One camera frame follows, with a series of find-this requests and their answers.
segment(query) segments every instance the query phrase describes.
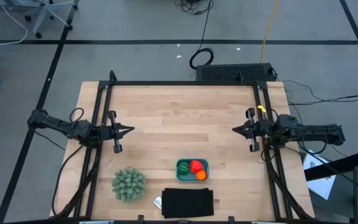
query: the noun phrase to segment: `yellow cable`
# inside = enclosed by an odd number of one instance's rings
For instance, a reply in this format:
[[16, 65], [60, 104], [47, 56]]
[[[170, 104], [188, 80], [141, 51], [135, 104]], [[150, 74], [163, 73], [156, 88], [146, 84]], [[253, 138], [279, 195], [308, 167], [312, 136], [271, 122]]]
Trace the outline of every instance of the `yellow cable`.
[[259, 63], [262, 63], [262, 59], [264, 58], [264, 55], [265, 55], [265, 43], [266, 43], [266, 38], [267, 38], [267, 36], [268, 36], [268, 34], [269, 34], [270, 27], [272, 26], [272, 22], [273, 22], [274, 16], [276, 15], [277, 7], [278, 7], [279, 2], [280, 2], [280, 0], [276, 0], [276, 3], [274, 4], [273, 13], [272, 13], [272, 15], [270, 16], [270, 20], [269, 20], [268, 25], [267, 25], [267, 28], [266, 28], [266, 33], [265, 33], [265, 37], [264, 37], [264, 42], [263, 42], [263, 44], [262, 44], [262, 53], [260, 54]]

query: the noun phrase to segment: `yellow tag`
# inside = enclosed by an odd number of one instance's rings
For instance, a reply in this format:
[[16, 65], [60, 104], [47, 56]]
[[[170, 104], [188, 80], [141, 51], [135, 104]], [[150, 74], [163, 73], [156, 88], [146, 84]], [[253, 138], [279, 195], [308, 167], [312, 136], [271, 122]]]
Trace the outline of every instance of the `yellow tag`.
[[262, 105], [259, 105], [258, 108], [259, 108], [263, 113], [266, 113], [266, 109], [265, 109]]

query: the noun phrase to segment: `green spiky ball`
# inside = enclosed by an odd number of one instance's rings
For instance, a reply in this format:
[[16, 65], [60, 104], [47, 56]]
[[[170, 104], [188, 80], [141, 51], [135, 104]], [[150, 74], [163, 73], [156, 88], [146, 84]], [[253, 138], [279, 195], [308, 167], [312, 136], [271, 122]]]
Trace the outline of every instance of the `green spiky ball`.
[[144, 194], [146, 176], [135, 169], [121, 169], [116, 172], [112, 182], [112, 191], [116, 199], [129, 203], [141, 198]]

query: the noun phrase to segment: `orange fruit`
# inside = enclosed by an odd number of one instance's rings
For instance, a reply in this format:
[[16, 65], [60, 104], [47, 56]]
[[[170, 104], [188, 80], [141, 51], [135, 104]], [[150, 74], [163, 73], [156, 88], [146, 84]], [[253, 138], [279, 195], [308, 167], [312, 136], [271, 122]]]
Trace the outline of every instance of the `orange fruit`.
[[205, 180], [206, 179], [206, 172], [204, 170], [198, 171], [196, 173], [197, 180]]

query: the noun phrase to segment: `toy food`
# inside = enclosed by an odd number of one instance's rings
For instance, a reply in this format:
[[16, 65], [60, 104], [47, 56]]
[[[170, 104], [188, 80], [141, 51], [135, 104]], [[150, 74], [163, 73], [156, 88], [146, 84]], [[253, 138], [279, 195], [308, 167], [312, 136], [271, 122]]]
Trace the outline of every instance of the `toy food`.
[[197, 180], [205, 180], [206, 179], [206, 172], [204, 170], [198, 171], [196, 173]]
[[190, 172], [190, 166], [187, 162], [181, 162], [178, 164], [178, 172], [180, 174], [188, 174]]
[[190, 170], [193, 172], [193, 173], [197, 173], [198, 171], [201, 171], [203, 170], [203, 165], [200, 161], [197, 161], [197, 160], [193, 160], [191, 163], [190, 163]]

